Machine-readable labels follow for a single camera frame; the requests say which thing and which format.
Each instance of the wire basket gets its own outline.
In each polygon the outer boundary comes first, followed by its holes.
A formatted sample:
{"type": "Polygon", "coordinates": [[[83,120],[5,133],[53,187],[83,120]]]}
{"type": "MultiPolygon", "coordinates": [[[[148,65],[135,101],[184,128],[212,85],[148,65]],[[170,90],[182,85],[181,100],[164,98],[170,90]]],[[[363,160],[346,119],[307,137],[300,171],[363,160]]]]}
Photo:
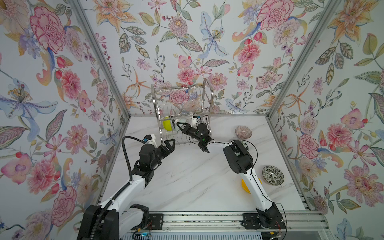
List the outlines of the wire basket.
{"type": "Polygon", "coordinates": [[[175,144],[196,142],[183,134],[175,124],[187,122],[193,126],[192,117],[194,116],[200,117],[199,123],[207,124],[211,135],[209,124],[213,113],[214,91],[206,78],[202,84],[194,86],[155,89],[152,84],[151,88],[161,143],[170,139],[175,139],[175,144]]]}

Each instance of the dish rack frame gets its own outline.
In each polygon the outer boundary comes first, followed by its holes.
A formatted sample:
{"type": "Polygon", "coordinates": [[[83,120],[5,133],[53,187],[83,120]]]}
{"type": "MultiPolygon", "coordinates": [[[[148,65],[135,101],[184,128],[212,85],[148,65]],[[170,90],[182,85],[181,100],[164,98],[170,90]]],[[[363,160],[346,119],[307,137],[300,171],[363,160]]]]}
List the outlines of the dish rack frame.
{"type": "Polygon", "coordinates": [[[177,126],[172,124],[172,120],[176,119],[187,119],[187,123],[192,124],[191,117],[194,116],[200,116],[200,119],[205,117],[205,123],[207,124],[208,130],[209,130],[209,136],[212,135],[211,128],[210,128],[210,119],[211,114],[213,113],[213,105],[214,105],[214,90],[212,88],[212,85],[209,83],[209,81],[204,78],[204,81],[202,84],[197,84],[193,86],[186,86],[186,87],[177,87],[177,88],[166,88],[166,89],[155,89],[155,86],[151,85],[152,90],[152,101],[155,109],[155,115],[157,119],[157,125],[159,127],[160,132],[160,140],[161,143],[163,143],[165,140],[175,139],[176,145],[180,144],[186,144],[190,142],[196,142],[195,139],[188,138],[187,135],[181,133],[181,130],[176,129],[177,126]],[[169,95],[172,92],[176,92],[178,90],[183,90],[184,92],[192,92],[193,94],[197,91],[200,91],[202,93],[199,95],[198,99],[190,99],[183,102],[176,102],[172,103],[169,100],[169,95]],[[199,104],[199,107],[194,110],[183,110],[184,104],[188,103],[191,104],[199,104]],[[164,121],[171,121],[171,127],[172,131],[168,131],[164,128],[163,122],[164,121]]]}

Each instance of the wall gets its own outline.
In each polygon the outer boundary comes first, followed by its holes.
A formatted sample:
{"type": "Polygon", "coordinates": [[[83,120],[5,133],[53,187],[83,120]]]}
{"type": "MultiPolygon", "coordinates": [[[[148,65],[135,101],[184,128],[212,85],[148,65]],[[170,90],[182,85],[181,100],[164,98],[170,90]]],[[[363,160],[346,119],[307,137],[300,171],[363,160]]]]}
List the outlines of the wall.
{"type": "Polygon", "coordinates": [[[127,119],[66,1],[0,0],[0,239],[74,239],[127,119]]]}
{"type": "Polygon", "coordinates": [[[343,1],[272,119],[309,203],[340,240],[384,236],[383,10],[343,1]]]}
{"type": "Polygon", "coordinates": [[[81,2],[134,114],[153,113],[151,84],[189,86],[202,84],[203,78],[215,89],[215,114],[265,113],[326,3],[81,2]]]}

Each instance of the bowl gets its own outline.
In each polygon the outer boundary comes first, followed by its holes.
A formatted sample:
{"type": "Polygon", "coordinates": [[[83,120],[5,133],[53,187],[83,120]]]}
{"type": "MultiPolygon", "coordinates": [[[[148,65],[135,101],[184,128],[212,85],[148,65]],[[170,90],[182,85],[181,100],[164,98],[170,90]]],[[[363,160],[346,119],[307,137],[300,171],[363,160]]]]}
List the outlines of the bowl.
{"type": "Polygon", "coordinates": [[[252,136],[252,131],[246,126],[238,126],[235,129],[235,133],[239,138],[247,139],[252,136]]]}
{"type": "Polygon", "coordinates": [[[280,169],[274,166],[266,166],[263,168],[264,179],[275,186],[279,186],[284,182],[284,175],[280,169]]]}

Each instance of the white marble tabletop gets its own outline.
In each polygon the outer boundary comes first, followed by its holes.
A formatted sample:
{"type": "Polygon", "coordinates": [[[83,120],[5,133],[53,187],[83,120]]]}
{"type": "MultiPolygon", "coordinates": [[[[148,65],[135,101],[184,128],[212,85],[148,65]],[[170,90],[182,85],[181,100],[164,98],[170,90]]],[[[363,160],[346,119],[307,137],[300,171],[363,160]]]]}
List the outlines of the white marble tabletop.
{"type": "MultiPolygon", "coordinates": [[[[224,142],[237,139],[235,128],[240,125],[252,130],[252,137],[247,140],[257,147],[259,154],[254,168],[271,200],[281,203],[286,211],[305,210],[264,117],[214,116],[211,118],[212,138],[224,142]],[[276,166],[283,172],[282,185],[273,186],[264,180],[262,170],[267,165],[276,166]]],[[[154,116],[132,117],[126,135],[142,139],[153,133],[159,144],[160,134],[154,116]]],[[[126,140],[131,167],[139,159],[141,146],[137,141],[126,140]]],[[[255,160],[256,151],[251,144],[249,148],[255,160]]],[[[128,168],[120,149],[104,198],[117,191],[128,178],[128,168]]],[[[148,206],[150,211],[255,210],[251,195],[241,186],[241,176],[229,168],[224,153],[202,152],[192,143],[177,145],[175,151],[162,160],[151,182],[132,204],[148,206]]]]}

